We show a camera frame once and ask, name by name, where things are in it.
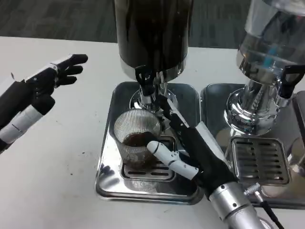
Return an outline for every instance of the black tap handle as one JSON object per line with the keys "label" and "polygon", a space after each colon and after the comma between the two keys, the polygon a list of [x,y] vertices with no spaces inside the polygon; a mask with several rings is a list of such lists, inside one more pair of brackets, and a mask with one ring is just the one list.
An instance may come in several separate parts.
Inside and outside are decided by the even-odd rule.
{"label": "black tap handle", "polygon": [[[292,80],[287,80],[287,75],[298,74],[298,76]],[[284,68],[282,77],[281,77],[281,86],[279,90],[279,96],[285,99],[289,99],[295,86],[302,80],[305,74],[305,65],[288,65]]]}
{"label": "black tap handle", "polygon": [[154,92],[153,80],[155,73],[150,67],[147,65],[136,67],[135,78],[140,84],[144,96],[149,96]]}

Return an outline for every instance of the black cable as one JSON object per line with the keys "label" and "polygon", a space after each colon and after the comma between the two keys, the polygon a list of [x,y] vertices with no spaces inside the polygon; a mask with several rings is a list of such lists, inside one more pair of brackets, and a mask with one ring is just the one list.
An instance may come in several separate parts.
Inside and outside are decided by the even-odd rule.
{"label": "black cable", "polygon": [[270,219],[277,225],[277,227],[279,229],[284,229],[283,225],[278,221],[278,218],[276,217],[276,215],[272,211],[272,209],[269,206],[269,204],[267,203],[267,201],[264,200],[263,202],[261,202],[260,206],[265,210],[265,212],[268,214]]}

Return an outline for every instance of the white table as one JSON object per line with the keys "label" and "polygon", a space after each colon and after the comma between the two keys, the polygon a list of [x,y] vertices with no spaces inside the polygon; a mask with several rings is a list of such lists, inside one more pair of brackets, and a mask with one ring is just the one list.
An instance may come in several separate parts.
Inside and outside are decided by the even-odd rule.
{"label": "white table", "polygon": [[[55,107],[0,156],[3,229],[224,229],[204,198],[193,206],[109,202],[94,191],[96,166],[112,91],[130,79],[117,44],[0,37],[0,82],[17,80],[69,53],[89,56],[73,86],[56,89]],[[174,83],[200,92],[210,83],[245,83],[236,50],[190,48]],[[296,90],[305,90],[303,80]],[[260,216],[267,215],[257,209]],[[275,209],[286,229],[304,227],[303,210]]]}

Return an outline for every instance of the dispenser tap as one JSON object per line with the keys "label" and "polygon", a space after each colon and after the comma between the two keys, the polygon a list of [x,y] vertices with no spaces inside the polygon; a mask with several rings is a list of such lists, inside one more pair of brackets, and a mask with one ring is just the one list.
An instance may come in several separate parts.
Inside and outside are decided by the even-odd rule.
{"label": "dispenser tap", "polygon": [[277,108],[286,107],[292,99],[295,86],[305,74],[305,65],[288,65],[284,68],[281,78],[275,82],[274,101]]}

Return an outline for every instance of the robot finger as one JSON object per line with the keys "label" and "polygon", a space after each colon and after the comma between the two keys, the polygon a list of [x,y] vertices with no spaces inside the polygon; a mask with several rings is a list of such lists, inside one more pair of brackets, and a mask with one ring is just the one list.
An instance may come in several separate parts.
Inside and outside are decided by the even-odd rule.
{"label": "robot finger", "polygon": [[63,77],[61,79],[59,79],[55,86],[56,87],[59,87],[61,85],[70,85],[70,84],[73,84],[77,81],[77,78],[75,76],[66,76],[66,77]]}
{"label": "robot finger", "polygon": [[71,54],[63,59],[52,62],[59,69],[67,69],[71,66],[86,63],[88,60],[88,56],[86,54]]}
{"label": "robot finger", "polygon": [[67,70],[64,71],[64,75],[76,75],[80,74],[83,71],[83,67],[80,65],[69,67]]}

